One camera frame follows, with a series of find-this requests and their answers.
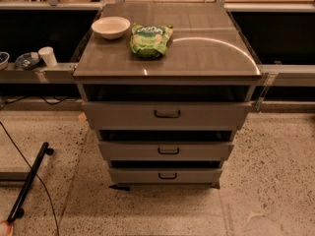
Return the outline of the grey drawer cabinet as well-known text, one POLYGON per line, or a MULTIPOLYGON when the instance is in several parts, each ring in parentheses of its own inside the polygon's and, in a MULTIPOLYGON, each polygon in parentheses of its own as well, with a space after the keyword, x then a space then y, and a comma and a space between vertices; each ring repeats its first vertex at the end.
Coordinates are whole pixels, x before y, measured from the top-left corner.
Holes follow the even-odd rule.
MULTIPOLYGON (((74 73, 84 102, 249 103, 262 74, 227 11, 215 4, 121 3, 103 9, 142 26, 172 26, 166 54, 143 60, 130 37, 94 34, 74 73)), ((98 142, 233 142, 238 130, 95 130, 98 142)), ((214 160, 110 160, 110 168, 213 168, 214 160)))

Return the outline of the grey top drawer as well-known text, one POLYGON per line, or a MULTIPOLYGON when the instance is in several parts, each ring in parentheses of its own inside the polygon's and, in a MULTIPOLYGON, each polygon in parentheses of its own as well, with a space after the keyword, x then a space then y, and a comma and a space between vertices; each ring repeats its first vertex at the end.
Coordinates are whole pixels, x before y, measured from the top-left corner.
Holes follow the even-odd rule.
POLYGON ((235 130, 249 103, 228 102, 84 102, 95 130, 235 130))

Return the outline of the grey drawer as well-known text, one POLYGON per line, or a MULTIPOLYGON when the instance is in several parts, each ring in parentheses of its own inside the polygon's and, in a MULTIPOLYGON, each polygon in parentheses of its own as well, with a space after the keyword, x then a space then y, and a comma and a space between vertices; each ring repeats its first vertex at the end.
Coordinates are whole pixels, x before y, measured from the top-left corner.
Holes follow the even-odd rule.
POLYGON ((99 142, 110 160, 214 160, 228 159, 233 142, 99 142))
POLYGON ((235 130, 249 103, 228 102, 84 102, 95 130, 235 130))
POLYGON ((211 184, 221 177, 221 169, 213 168, 110 168, 116 184, 211 184))

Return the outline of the grey middle drawer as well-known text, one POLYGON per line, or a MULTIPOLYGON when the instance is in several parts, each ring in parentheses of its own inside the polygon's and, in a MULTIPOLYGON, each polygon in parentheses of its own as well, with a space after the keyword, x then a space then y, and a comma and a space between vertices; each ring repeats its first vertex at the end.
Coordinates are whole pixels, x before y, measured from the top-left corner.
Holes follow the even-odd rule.
POLYGON ((233 142, 99 142, 110 160, 214 160, 228 159, 233 142))

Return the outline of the grey bottom drawer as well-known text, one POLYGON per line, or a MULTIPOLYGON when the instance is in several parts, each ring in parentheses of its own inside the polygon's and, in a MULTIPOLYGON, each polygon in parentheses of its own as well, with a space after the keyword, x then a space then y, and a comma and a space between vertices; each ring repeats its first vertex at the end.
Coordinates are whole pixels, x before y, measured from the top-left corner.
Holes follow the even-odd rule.
POLYGON ((110 168, 116 184, 211 184, 221 177, 221 169, 213 168, 110 168))

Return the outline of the green snack bag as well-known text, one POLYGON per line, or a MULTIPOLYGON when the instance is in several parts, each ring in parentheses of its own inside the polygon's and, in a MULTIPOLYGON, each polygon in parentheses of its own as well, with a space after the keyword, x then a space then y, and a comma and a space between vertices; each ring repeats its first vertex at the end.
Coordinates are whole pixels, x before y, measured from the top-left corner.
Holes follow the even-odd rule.
POLYGON ((130 38, 131 50, 138 58, 157 59, 165 55, 167 43, 172 34, 172 26, 142 26, 134 24, 130 38))

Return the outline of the white bowl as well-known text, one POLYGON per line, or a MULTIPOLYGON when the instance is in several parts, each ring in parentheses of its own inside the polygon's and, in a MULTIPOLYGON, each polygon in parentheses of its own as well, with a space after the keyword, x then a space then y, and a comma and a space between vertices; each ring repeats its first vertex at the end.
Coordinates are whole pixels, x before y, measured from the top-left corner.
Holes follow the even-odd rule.
POLYGON ((130 22, 122 17, 104 17, 92 24, 94 32, 105 39, 117 39, 130 28, 130 22))

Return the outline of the white paper cup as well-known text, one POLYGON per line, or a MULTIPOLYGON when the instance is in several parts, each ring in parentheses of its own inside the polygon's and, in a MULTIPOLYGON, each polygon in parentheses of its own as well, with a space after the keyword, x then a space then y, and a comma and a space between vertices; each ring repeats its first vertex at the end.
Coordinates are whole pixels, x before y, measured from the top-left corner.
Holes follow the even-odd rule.
POLYGON ((54 50, 52 47, 42 47, 38 50, 38 54, 41 56, 47 67, 55 67, 57 65, 54 50))

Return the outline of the blue patterned dish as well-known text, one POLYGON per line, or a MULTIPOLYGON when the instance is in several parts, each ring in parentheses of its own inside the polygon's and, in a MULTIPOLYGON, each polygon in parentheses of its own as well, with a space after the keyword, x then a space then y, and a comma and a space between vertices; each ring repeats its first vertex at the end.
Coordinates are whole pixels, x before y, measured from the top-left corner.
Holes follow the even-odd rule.
POLYGON ((41 57, 37 52, 28 52, 19 56, 15 64, 23 70, 32 70, 36 68, 41 62, 41 57))

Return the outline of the blue rimmed bowl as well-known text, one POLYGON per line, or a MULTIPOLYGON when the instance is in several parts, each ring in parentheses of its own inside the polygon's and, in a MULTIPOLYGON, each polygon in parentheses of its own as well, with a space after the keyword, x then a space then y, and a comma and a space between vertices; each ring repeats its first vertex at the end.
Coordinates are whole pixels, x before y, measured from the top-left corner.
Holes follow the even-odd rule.
POLYGON ((10 54, 7 52, 0 52, 0 71, 4 70, 9 63, 10 54))

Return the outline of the red white object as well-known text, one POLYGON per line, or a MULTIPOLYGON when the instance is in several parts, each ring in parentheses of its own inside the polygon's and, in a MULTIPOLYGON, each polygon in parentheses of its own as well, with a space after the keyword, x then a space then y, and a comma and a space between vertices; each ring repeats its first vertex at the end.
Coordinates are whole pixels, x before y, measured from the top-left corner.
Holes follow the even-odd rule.
POLYGON ((12 236, 13 235, 13 225, 7 220, 0 222, 0 236, 12 236))

